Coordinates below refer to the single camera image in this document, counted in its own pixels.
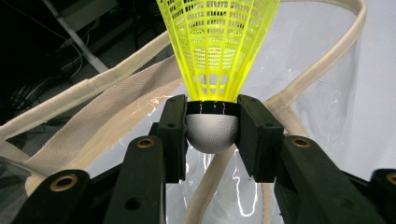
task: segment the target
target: yellow shuttlecock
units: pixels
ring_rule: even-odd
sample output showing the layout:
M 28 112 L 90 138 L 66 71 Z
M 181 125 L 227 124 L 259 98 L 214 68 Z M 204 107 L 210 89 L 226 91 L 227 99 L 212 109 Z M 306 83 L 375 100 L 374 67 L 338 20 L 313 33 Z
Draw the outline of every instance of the yellow shuttlecock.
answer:
M 224 151 L 237 134 L 239 110 L 234 102 L 279 0 L 157 0 L 157 4 L 191 98 L 187 137 L 200 151 Z

